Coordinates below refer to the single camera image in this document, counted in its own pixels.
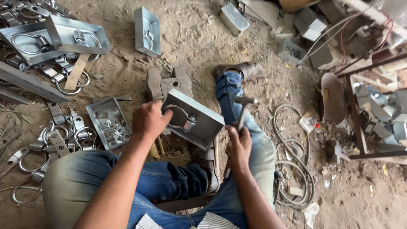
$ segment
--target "shirt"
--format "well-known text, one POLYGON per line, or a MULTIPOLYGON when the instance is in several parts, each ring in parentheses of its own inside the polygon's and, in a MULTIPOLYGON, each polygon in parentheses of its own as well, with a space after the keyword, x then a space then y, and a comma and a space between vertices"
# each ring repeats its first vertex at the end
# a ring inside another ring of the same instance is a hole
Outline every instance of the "shirt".
MULTIPOLYGON (((136 225, 136 229, 163 229, 156 224, 149 215, 144 214, 141 220, 136 225)), ((239 229, 229 220, 207 212, 203 220, 199 223, 198 227, 192 226, 189 229, 239 229)))

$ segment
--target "hammer head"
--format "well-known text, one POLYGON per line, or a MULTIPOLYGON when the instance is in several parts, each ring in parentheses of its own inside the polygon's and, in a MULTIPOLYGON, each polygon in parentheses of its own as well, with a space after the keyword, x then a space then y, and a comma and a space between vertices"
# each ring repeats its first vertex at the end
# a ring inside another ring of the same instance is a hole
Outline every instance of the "hammer head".
POLYGON ((242 96, 242 97, 235 97, 234 102, 240 103, 240 104, 242 104, 242 106, 245 106, 247 104, 257 104, 258 99, 242 96))

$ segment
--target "dirt floor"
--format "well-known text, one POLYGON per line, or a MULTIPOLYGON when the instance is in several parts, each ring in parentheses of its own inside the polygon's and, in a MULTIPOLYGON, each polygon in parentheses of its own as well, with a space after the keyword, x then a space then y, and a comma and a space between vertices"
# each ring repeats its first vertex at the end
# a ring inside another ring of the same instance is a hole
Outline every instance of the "dirt floor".
MULTIPOLYGON (((278 143, 272 128, 272 112, 281 103, 290 103, 301 112, 310 106, 317 110, 315 88, 322 77, 317 71, 308 67, 298 69, 292 63, 276 55, 277 42, 269 35, 271 28, 263 24, 251 22, 250 27, 240 36, 233 36, 217 17, 223 5, 222 0, 203 1, 129 1, 129 0, 60 0, 60 4, 70 8, 73 15, 80 20, 102 25, 107 33, 111 52, 99 60, 89 63, 87 68, 92 76, 103 74, 102 79, 92 78, 89 86, 71 96, 71 102, 61 104, 64 114, 69 114, 68 107, 74 107, 83 115, 86 126, 92 126, 85 106, 95 98, 131 94, 132 101, 120 102, 120 106, 128 121, 132 112, 147 101, 146 75, 147 69, 159 67, 163 78, 170 77, 174 66, 182 66, 192 81, 193 96, 196 101, 211 110, 220 113, 215 98, 215 84, 211 70, 217 64, 238 63, 246 60, 261 62, 265 66, 263 77, 244 84, 245 94, 258 97, 260 104, 250 109, 259 126, 278 143), (133 12, 144 6, 160 19, 161 53, 171 54, 175 59, 152 59, 137 51, 134 45, 133 12)), ((38 74, 44 81, 47 77, 38 74)), ((44 125, 51 118, 47 104, 42 98, 31 96, 33 105, 6 106, 18 112, 0 112, 0 128, 14 123, 22 125, 21 134, 5 151, 5 159, 9 158, 21 147, 27 147, 39 136, 44 125)), ((289 110, 280 112, 277 126, 284 139, 294 138, 299 141, 305 138, 303 129, 298 124, 298 116, 289 110)), ((406 177, 399 165, 386 163, 387 175, 384 174, 382 162, 351 161, 331 166, 326 162, 325 149, 321 142, 340 140, 348 154, 354 153, 354 145, 350 140, 351 126, 336 128, 327 123, 321 124, 321 133, 310 134, 311 141, 309 167, 315 176, 316 191, 314 202, 321 207, 316 216, 316 229, 395 229, 407 228, 405 206, 407 206, 406 177), (326 167, 328 173, 322 176, 326 167)), ((220 169, 223 173, 226 155, 225 145, 228 141, 225 132, 221 133, 220 169)), ((164 139, 165 151, 174 147, 172 142, 164 139)), ((285 160, 285 153, 280 150, 279 159, 285 160)), ((169 159, 179 165, 188 162, 190 157, 181 156, 169 159)), ((41 155, 29 155, 23 162, 29 167, 41 163, 41 155)), ((300 187, 296 182, 299 175, 291 174, 286 180, 287 185, 300 187)), ((0 180, 0 189, 12 187, 26 178, 26 174, 15 167, 0 180)), ((30 198, 35 190, 19 191, 20 198, 30 198)), ((45 212, 42 197, 27 204, 15 204, 11 199, 11 190, 0 193, 0 228, 1 229, 48 229, 52 228, 45 212)), ((277 214, 288 228, 303 228, 304 217, 289 207, 276 206, 277 214)))

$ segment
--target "leg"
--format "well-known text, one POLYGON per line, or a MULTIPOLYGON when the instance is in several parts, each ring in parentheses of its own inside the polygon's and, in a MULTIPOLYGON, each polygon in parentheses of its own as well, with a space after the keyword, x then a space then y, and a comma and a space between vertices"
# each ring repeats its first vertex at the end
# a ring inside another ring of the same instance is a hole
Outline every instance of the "leg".
MULTIPOLYGON (((216 79, 216 97, 226 125, 231 125, 233 122, 238 121, 242 106, 234 103, 234 98, 242 94, 241 76, 238 73, 224 72, 216 79)), ((250 171, 269 204, 273 206, 276 149, 271 138, 257 126, 251 115, 245 118, 244 125, 249 129, 253 141, 249 159, 250 171)), ((223 181, 214 199, 201 211, 192 215, 194 223, 199 223, 207 211, 228 219, 240 229, 247 228, 246 218, 233 174, 223 181)))
MULTIPOLYGON (((50 166, 43 181, 43 197, 56 228, 73 227, 117 160, 106 152, 76 152, 50 166)), ((135 191, 128 228, 134 228, 145 213, 166 229, 180 225, 189 228, 190 217, 164 212, 149 199, 189 198, 204 194, 206 188, 206 174, 196 164, 187 169, 167 162, 146 163, 135 191)))

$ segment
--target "foot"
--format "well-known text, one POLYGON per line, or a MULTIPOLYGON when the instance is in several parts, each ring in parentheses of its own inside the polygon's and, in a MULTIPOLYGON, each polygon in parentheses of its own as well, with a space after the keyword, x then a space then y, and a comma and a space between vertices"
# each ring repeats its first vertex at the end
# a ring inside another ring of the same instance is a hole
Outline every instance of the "foot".
POLYGON ((213 145, 206 151, 193 145, 191 164, 192 163, 198 164, 208 176, 208 189, 206 193, 216 191, 219 187, 220 179, 215 169, 215 151, 213 145))
POLYGON ((213 76, 217 78, 226 71, 238 72, 243 77, 243 81, 259 77, 264 68, 259 63, 244 62, 236 65, 220 64, 213 69, 213 76))

